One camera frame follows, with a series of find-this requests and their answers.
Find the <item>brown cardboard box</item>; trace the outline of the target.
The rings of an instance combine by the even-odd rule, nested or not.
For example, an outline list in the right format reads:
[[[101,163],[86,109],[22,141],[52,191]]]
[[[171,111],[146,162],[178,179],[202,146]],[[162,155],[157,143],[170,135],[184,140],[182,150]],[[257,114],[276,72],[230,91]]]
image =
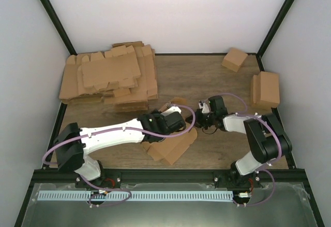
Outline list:
[[[193,127],[189,132],[175,138],[166,138],[161,142],[142,142],[141,146],[154,161],[165,165],[173,165],[197,139],[197,130]]]

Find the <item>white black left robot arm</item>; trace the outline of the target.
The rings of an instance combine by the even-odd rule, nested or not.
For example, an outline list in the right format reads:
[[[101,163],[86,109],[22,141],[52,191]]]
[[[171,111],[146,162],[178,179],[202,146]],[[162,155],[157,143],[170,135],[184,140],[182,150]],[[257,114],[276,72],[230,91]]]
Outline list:
[[[79,128],[71,123],[55,139],[55,144],[79,137],[55,150],[57,168],[60,172],[75,172],[82,175],[95,188],[106,181],[100,161],[89,155],[97,150],[126,143],[160,142],[164,138],[156,137],[142,130],[159,135],[170,135],[186,129],[186,123],[178,107],[165,112],[154,110],[142,114],[130,121],[98,128]]]

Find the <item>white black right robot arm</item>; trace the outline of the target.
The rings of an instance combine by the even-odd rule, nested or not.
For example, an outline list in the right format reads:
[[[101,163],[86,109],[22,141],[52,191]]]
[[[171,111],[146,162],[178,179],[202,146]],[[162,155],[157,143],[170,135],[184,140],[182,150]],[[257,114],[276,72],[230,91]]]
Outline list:
[[[245,115],[242,112],[228,113],[223,97],[212,96],[198,103],[196,111],[186,118],[186,122],[207,130],[215,127],[224,132],[245,134],[250,151],[241,159],[233,162],[229,171],[229,181],[235,187],[242,187],[253,173],[266,165],[288,155],[292,143],[273,113]]]

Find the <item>small folded cardboard box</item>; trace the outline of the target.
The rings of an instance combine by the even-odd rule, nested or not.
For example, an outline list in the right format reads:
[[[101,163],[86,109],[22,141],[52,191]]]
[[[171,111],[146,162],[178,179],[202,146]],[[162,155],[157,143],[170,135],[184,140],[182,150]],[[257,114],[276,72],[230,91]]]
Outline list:
[[[227,69],[238,72],[248,54],[237,48],[230,48],[221,65]]]

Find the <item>large folded cardboard box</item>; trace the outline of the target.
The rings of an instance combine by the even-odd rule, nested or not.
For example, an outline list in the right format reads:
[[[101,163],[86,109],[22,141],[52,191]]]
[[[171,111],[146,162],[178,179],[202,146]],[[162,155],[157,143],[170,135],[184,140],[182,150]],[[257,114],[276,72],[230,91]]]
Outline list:
[[[276,108],[280,103],[279,74],[261,71],[250,85],[250,105],[258,109]]]

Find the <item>stack of flat cardboard blanks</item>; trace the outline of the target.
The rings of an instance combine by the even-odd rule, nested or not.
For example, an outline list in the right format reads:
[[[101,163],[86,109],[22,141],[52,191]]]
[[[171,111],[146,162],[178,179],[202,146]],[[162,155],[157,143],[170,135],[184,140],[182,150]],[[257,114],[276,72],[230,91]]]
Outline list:
[[[158,99],[154,49],[136,41],[69,56],[59,99],[65,104],[102,102],[116,112],[147,110],[148,102]]]

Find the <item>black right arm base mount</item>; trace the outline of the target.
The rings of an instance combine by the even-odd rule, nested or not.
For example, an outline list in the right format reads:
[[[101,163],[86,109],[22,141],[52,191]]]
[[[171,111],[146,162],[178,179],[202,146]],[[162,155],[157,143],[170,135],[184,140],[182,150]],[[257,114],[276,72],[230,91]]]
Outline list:
[[[255,181],[255,172],[248,175],[240,175],[237,171],[232,170],[215,170],[213,171],[214,184],[218,188],[248,188]]]

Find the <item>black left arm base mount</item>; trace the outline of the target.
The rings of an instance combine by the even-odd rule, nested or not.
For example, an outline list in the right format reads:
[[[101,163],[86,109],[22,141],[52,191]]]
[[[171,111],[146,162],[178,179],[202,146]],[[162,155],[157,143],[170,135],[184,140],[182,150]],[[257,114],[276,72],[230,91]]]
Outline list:
[[[121,184],[121,174],[104,172],[99,178],[89,181],[94,186],[100,188],[119,188]],[[75,183],[77,188],[92,188],[82,178]]]

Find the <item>black aluminium frame rail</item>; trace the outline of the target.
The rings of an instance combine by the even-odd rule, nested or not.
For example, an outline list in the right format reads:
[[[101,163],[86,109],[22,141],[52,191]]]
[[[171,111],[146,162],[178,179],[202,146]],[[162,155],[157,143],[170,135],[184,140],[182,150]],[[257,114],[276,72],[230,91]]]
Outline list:
[[[181,169],[106,169],[102,176],[116,183],[217,183],[234,185],[229,170],[181,170]],[[78,174],[62,173],[56,169],[35,170],[32,181],[35,183],[75,183]]]

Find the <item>black right corner frame post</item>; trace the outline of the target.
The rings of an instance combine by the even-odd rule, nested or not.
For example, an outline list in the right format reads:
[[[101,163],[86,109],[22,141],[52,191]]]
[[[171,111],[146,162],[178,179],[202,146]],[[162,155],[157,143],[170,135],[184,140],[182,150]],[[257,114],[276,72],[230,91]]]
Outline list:
[[[284,0],[280,10],[278,11],[269,31],[267,32],[267,35],[265,36],[257,52],[258,58],[262,58],[263,55],[265,54],[267,48],[271,44],[275,34],[277,33],[279,27],[281,26],[282,22],[284,21],[285,17],[287,16],[294,2],[295,0]]]

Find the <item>black corner frame post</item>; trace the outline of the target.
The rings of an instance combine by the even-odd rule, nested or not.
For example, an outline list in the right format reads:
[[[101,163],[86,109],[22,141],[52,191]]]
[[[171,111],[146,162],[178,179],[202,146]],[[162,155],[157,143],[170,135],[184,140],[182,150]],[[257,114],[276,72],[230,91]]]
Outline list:
[[[284,0],[280,10],[278,11],[269,31],[267,32],[267,35],[265,36],[257,52],[258,58],[262,58],[263,55],[265,54],[267,48],[271,44],[275,34],[277,33],[279,27],[281,26],[282,22],[284,21],[285,17],[287,16],[294,2],[295,0]]]
[[[65,31],[55,9],[53,8],[50,0],[39,0],[44,7],[48,17],[50,18],[51,22],[53,23],[56,31],[58,32],[63,44],[67,48],[70,55],[77,55],[77,52],[72,44],[72,42],[69,39],[69,36],[67,35],[67,32]]]

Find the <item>black left corner frame post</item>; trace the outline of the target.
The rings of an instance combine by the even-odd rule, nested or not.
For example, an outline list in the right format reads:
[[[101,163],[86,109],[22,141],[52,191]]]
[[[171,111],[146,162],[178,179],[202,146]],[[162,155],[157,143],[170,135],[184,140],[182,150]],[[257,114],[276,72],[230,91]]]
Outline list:
[[[53,23],[56,31],[58,32],[63,44],[67,48],[70,55],[77,55],[77,52],[72,44],[72,42],[69,39],[69,36],[67,35],[67,32],[65,31],[55,9],[53,8],[50,0],[39,0],[44,7],[48,17],[50,18],[51,22]]]

